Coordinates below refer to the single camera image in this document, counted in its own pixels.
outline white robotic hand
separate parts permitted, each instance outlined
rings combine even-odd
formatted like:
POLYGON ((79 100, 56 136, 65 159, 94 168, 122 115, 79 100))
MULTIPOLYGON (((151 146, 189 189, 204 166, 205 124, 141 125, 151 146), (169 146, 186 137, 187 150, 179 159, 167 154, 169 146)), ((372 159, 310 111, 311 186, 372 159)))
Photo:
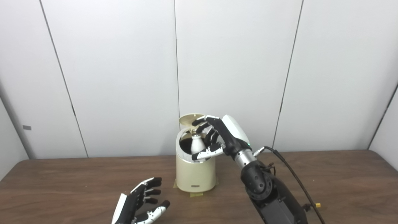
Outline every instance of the white robotic hand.
POLYGON ((161 177, 149 178, 138 184, 129 195, 121 194, 113 214, 111 224, 151 224, 158 219, 170 206, 170 202, 165 200, 158 207, 135 215, 136 211, 144 203, 156 204, 158 200, 148 197, 159 195, 160 190, 152 189, 162 185, 161 177))

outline wooden table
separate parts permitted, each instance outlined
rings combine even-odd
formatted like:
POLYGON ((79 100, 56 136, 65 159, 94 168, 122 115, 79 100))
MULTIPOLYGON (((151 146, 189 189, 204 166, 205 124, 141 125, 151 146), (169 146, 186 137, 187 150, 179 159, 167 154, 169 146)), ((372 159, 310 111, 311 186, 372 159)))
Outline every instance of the wooden table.
MULTIPOLYGON (((368 150, 282 153, 320 209, 327 224, 398 223, 398 172, 368 150)), ((277 176, 297 200, 307 202, 287 168, 270 154, 277 176)), ((39 159, 17 164, 0 181, 1 224, 110 224, 120 193, 149 177, 163 178, 159 201, 171 206, 155 223, 251 223, 262 220, 249 201, 236 164, 217 157, 219 185, 203 196, 173 188, 175 156, 39 159)), ((320 223, 314 211, 310 224, 320 223)))

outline small gray tag on wall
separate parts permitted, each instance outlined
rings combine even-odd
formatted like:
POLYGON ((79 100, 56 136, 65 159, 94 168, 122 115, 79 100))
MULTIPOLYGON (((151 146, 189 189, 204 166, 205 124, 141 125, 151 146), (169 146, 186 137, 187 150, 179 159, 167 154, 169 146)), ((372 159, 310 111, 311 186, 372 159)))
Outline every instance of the small gray tag on wall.
POLYGON ((28 125, 22 125, 22 128, 23 128, 24 130, 29 130, 29 131, 32 130, 32 127, 31 127, 31 126, 28 126, 28 125))

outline canister lid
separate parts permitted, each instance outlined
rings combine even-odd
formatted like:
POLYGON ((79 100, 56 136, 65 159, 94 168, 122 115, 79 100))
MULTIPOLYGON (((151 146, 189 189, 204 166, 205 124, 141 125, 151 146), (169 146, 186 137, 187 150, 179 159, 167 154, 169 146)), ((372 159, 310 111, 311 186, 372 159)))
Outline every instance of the canister lid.
POLYGON ((186 114, 186 115, 180 117, 178 121, 180 124, 182 124, 184 126, 191 127, 192 122, 202 116, 204 116, 204 115, 203 114, 186 114))

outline white bottle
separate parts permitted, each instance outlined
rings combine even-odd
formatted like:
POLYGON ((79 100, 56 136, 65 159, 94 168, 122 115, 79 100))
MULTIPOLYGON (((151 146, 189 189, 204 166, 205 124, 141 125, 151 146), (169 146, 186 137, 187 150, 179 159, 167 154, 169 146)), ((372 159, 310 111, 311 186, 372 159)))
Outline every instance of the white bottle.
POLYGON ((201 134, 192 134, 191 154, 198 153, 206 148, 201 134))

